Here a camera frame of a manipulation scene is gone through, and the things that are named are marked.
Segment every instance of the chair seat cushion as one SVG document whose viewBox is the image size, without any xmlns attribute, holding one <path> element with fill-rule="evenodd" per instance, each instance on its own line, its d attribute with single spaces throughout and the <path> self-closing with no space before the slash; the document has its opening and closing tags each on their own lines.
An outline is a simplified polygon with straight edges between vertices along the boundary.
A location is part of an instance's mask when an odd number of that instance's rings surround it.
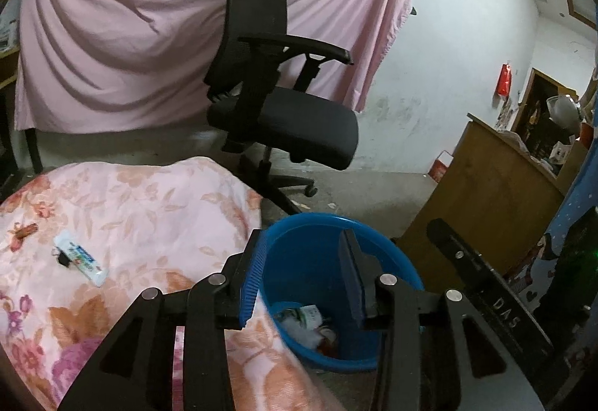
<svg viewBox="0 0 598 411">
<path fill-rule="evenodd" d="M 231 96 L 212 104 L 207 122 L 228 131 L 236 103 L 237 97 Z M 348 107 L 275 87 L 265 99 L 251 140 L 282 149 L 293 157 L 344 170 L 353 159 L 358 139 L 357 117 Z"/>
</svg>

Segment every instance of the blue trash bin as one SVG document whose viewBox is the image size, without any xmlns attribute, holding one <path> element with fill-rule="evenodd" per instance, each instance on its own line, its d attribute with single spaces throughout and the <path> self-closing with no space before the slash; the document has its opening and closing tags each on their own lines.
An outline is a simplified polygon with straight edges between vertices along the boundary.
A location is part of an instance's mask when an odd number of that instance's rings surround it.
<svg viewBox="0 0 598 411">
<path fill-rule="evenodd" d="M 416 289 L 422 280 L 411 261 L 389 239 L 357 221 L 333 214 L 298 214 L 284 218 L 265 231 L 266 257 L 261 295 L 268 312 L 315 304 L 332 319 L 339 337 L 339 358 L 324 356 L 299 345 L 278 324 L 286 345 L 311 367 L 334 372 L 374 370 L 380 333 L 363 331 L 351 317 L 338 257 L 339 236 L 353 229 L 361 250 L 376 256 L 382 269 Z"/>
</svg>

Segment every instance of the wooden cabinet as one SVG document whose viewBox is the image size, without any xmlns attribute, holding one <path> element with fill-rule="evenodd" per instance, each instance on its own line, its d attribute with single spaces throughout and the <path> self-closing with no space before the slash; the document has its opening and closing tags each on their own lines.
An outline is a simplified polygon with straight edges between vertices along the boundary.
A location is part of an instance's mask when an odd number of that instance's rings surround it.
<svg viewBox="0 0 598 411">
<path fill-rule="evenodd" d="M 452 265 L 426 237 L 443 218 L 500 274 L 537 244 L 563 202 L 555 178 L 487 124 L 468 115 L 453 162 L 399 239 L 425 288 L 461 288 Z"/>
<path fill-rule="evenodd" d="M 17 79 L 19 48 L 0 53 L 0 202 L 19 179 L 19 170 L 10 143 L 10 128 L 4 88 Z"/>
</svg>

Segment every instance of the pink cloth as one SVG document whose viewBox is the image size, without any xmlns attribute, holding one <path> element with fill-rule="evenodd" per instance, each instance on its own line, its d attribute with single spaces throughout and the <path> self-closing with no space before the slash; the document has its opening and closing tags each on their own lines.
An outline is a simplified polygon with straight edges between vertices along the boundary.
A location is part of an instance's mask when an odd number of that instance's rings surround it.
<svg viewBox="0 0 598 411">
<path fill-rule="evenodd" d="M 16 127 L 92 133 L 191 118 L 209 101 L 203 77 L 226 0 L 23 0 Z M 411 0 L 288 0 L 289 34 L 351 50 L 310 93 L 361 110 Z M 303 60 L 286 65 L 291 85 Z"/>
<path fill-rule="evenodd" d="M 190 158 L 162 167 L 70 164 L 1 204 L 0 345 L 40 404 L 56 411 L 145 288 L 190 288 L 242 251 L 260 226 L 260 200 L 214 161 Z M 29 224 L 38 231 L 17 238 Z M 109 271 L 100 288 L 73 264 L 56 263 L 52 241 L 64 229 Z M 174 411 L 182 411 L 182 337 L 173 349 Z M 247 326 L 225 338 L 237 411 L 339 410 L 284 345 L 259 295 Z"/>
</svg>

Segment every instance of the wall stain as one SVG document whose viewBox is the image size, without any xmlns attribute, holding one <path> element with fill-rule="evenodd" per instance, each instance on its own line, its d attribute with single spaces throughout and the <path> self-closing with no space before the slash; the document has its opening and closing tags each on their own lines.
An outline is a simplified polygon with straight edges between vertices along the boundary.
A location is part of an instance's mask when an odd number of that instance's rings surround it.
<svg viewBox="0 0 598 411">
<path fill-rule="evenodd" d="M 399 101 L 398 108 L 394 114 L 394 118 L 397 120 L 399 127 L 406 126 L 411 122 L 413 116 L 419 117 L 421 114 L 418 112 L 418 107 L 422 104 L 422 101 L 418 98 L 404 99 Z"/>
<path fill-rule="evenodd" d="M 388 97 L 382 97 L 378 99 L 378 101 L 374 105 L 374 114 L 376 115 L 376 121 L 386 121 L 388 119 L 390 111 L 391 106 L 388 102 Z"/>
</svg>

